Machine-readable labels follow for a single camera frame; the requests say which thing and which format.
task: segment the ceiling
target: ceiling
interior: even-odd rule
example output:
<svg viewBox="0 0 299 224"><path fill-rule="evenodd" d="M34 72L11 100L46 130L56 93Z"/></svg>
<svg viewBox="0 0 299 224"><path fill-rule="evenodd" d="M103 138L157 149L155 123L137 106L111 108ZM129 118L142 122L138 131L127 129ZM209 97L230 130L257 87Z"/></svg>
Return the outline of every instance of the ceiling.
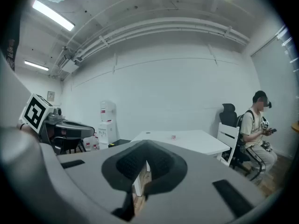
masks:
<svg viewBox="0 0 299 224"><path fill-rule="evenodd" d="M33 9L33 1L23 10L15 65L61 79L68 75L57 66L63 46L75 54L99 35L134 22L163 17L198 18L232 26L250 38L267 12L262 0L39 0L75 24L68 31ZM49 67L49 71L27 66L24 60Z"/></svg>

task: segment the white chair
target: white chair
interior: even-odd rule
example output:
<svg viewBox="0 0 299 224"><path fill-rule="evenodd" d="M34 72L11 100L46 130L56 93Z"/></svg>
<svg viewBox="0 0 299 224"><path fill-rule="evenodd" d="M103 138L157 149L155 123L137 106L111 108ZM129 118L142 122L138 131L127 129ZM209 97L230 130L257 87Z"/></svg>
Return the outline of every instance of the white chair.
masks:
<svg viewBox="0 0 299 224"><path fill-rule="evenodd" d="M239 127L235 128L235 127L231 127L231 126L227 126L227 125L223 125L222 123L219 123L217 139L232 148L232 151L230 152L228 161L226 161L222 157L220 159L220 162L224 163L226 166L229 166L229 164L233 158L233 155L235 152L235 147L236 147L237 141L238 141L239 129L240 129Z"/></svg>

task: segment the fluorescent light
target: fluorescent light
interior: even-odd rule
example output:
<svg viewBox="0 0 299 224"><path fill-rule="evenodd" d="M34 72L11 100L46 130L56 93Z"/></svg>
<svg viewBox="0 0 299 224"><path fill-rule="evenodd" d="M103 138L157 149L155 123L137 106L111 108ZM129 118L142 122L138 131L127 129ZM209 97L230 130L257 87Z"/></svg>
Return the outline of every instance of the fluorescent light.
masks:
<svg viewBox="0 0 299 224"><path fill-rule="evenodd" d="M41 65L37 65L37 64L34 64L32 62L24 61L24 63L26 65L31 65L31 66L34 66L36 68L42 69L42 70L49 70L49 68L47 68L47 67L44 67L44 66L41 66Z"/></svg>
<svg viewBox="0 0 299 224"><path fill-rule="evenodd" d="M288 40L286 40L284 43L282 43L281 46L285 46L292 38L290 37Z"/></svg>
<svg viewBox="0 0 299 224"><path fill-rule="evenodd" d="M293 62L297 61L298 59L299 59L299 58L297 57L297 58L295 58L294 60L291 60L290 63L293 63Z"/></svg>
<svg viewBox="0 0 299 224"><path fill-rule="evenodd" d="M47 7L38 0L34 1L32 7L37 11L41 12L42 14L45 14L47 17L50 17L52 20L54 20L64 28L68 29L69 31L71 31L75 26L74 24L66 20L64 17L59 15L57 12L54 12L51 8Z"/></svg>

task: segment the person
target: person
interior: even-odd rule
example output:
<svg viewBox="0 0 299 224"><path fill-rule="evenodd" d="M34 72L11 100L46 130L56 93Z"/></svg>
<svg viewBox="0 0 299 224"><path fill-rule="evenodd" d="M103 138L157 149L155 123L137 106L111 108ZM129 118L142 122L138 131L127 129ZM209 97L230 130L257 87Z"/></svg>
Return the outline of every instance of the person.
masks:
<svg viewBox="0 0 299 224"><path fill-rule="evenodd" d="M271 128L261 127L264 109L268 108L269 101L264 91L258 91L252 98L253 105L249 108L253 114L246 112L242 119L240 133L245 143L244 153L247 154L252 163L251 173L247 176L251 181L259 184L267 172L273 167L277 155L272 148L263 148L263 136L272 134Z"/></svg>

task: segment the track pants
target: track pants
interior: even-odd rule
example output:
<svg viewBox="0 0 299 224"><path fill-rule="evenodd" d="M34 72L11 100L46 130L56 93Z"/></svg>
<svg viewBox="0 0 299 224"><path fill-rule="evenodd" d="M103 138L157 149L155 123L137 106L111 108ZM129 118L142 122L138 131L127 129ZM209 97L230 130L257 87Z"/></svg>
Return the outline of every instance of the track pants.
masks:
<svg viewBox="0 0 299 224"><path fill-rule="evenodd" d="M264 174L269 172L277 161L277 155L273 152L267 152L259 145L254 145L246 149L245 154L250 157L252 171L247 176L254 183L259 183Z"/></svg>

